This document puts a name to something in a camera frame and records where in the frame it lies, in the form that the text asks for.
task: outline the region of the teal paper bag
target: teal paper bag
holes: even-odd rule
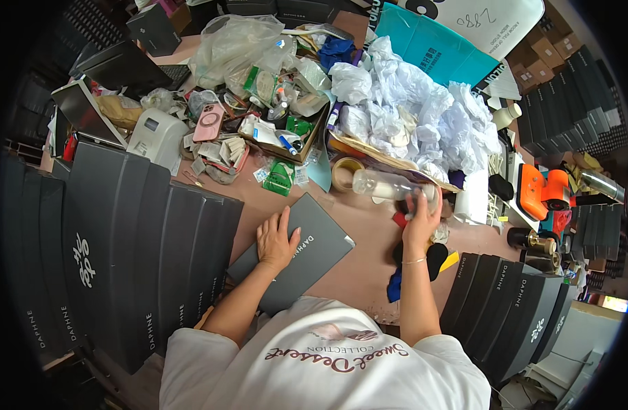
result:
[[[389,36],[395,54],[441,85],[457,81],[476,86],[500,65],[455,31],[391,3],[384,4],[376,35]]]

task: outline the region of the smartphone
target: smartphone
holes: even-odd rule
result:
[[[209,104],[204,106],[203,113],[198,119],[198,124],[195,127],[193,134],[194,142],[211,141],[216,139],[223,125],[223,114],[225,110],[220,104]]]

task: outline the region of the keyboard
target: keyboard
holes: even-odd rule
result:
[[[179,87],[187,81],[187,78],[191,75],[191,70],[186,64],[170,64],[166,66],[159,66],[159,68],[166,73],[171,80],[173,80],[170,86],[166,89],[169,91],[177,91]]]

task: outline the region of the woman's left hand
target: woman's left hand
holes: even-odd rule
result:
[[[257,256],[260,264],[274,270],[276,275],[289,265],[300,242],[300,228],[293,231],[291,240],[287,236],[289,212],[290,208],[285,207],[282,216],[275,213],[257,228]]]

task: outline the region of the blue marker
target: blue marker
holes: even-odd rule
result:
[[[292,146],[292,145],[291,145],[291,144],[290,144],[290,143],[286,140],[285,136],[280,135],[280,136],[278,137],[278,139],[279,139],[279,140],[280,140],[280,142],[281,142],[281,143],[285,146],[285,148],[286,148],[287,150],[289,150],[289,153],[290,153],[291,155],[295,155],[295,154],[297,154],[297,153],[298,153],[298,151],[296,151],[296,149],[295,149],[295,148],[294,148],[294,147],[293,147],[293,146]]]

